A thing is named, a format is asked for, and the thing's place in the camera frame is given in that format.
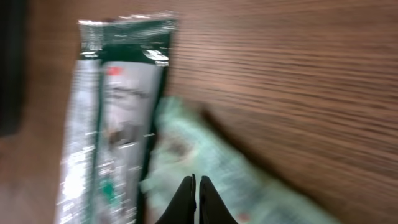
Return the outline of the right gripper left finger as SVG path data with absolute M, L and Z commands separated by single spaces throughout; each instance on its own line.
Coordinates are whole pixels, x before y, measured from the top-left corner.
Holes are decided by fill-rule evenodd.
M 195 194 L 195 175 L 184 177 L 165 212 L 155 224 L 194 224 L 197 207 Z

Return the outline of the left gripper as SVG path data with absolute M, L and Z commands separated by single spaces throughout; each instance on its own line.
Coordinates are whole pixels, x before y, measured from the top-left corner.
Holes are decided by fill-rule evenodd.
M 26 0 L 1 0 L 1 136 L 17 132 L 24 91 Z

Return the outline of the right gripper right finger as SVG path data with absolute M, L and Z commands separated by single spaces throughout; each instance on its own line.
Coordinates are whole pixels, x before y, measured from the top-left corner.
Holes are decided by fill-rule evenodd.
M 208 176 L 201 178 L 199 201 L 199 224 L 238 224 Z

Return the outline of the teal wipes packet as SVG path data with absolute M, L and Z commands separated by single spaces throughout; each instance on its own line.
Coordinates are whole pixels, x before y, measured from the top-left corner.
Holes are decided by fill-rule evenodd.
M 339 221 L 253 165 L 180 98 L 163 98 L 150 171 L 141 182 L 149 206 L 163 213 L 184 177 L 207 176 L 238 223 L 337 224 Z

